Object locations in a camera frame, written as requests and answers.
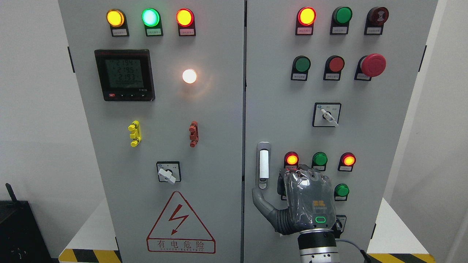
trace meter display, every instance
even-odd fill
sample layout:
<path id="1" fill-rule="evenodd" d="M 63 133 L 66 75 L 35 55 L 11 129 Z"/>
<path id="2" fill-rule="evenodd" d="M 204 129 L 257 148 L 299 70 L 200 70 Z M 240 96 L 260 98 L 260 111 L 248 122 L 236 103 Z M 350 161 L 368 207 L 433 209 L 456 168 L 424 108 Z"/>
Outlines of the meter display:
<path id="1" fill-rule="evenodd" d="M 138 59 L 106 59 L 111 88 L 143 88 L 143 76 Z"/>
<path id="2" fill-rule="evenodd" d="M 148 49 L 98 49 L 94 52 L 105 101 L 154 100 Z"/>

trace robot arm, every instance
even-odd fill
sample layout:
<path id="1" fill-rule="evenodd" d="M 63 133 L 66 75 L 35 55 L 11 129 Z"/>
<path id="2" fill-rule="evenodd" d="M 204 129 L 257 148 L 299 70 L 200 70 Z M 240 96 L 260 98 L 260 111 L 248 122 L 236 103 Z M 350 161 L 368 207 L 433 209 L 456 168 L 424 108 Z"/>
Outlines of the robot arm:
<path id="1" fill-rule="evenodd" d="M 303 263 L 339 263 L 335 237 L 333 189 L 329 178 L 316 169 L 300 165 L 298 170 L 281 170 L 288 208 L 278 210 L 252 189 L 255 207 L 281 234 L 300 232 L 298 244 Z"/>

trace yellow terminal block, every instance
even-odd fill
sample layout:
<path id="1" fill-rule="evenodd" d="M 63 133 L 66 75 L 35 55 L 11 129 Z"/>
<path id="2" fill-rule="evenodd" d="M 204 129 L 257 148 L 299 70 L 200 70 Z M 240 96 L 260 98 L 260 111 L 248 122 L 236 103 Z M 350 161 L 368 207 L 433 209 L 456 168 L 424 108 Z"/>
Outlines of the yellow terminal block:
<path id="1" fill-rule="evenodd" d="M 130 139 L 133 139 L 133 141 L 130 143 L 130 146 L 136 147 L 138 144 L 141 142 L 141 131 L 140 131 L 140 122 L 139 121 L 133 121 L 129 126 L 128 126 L 128 131 L 130 131 Z"/>

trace plastic cover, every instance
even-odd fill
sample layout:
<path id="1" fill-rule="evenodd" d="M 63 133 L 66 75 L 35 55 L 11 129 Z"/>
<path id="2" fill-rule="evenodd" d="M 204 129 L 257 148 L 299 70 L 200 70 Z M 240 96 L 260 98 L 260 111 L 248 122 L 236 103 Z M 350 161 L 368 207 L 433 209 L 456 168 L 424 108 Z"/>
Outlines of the plastic cover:
<path id="1" fill-rule="evenodd" d="M 336 221 L 331 180 L 317 169 L 286 171 L 283 180 L 291 213 L 298 229 L 332 228 Z"/>

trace warning sign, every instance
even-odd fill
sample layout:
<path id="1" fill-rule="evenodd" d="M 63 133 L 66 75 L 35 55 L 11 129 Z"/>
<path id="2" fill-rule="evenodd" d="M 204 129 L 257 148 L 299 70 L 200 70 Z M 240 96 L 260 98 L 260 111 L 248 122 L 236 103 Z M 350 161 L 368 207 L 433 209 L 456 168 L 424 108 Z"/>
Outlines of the warning sign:
<path id="1" fill-rule="evenodd" d="M 172 193 L 146 244 L 150 252 L 216 253 L 216 241 L 179 191 Z"/>

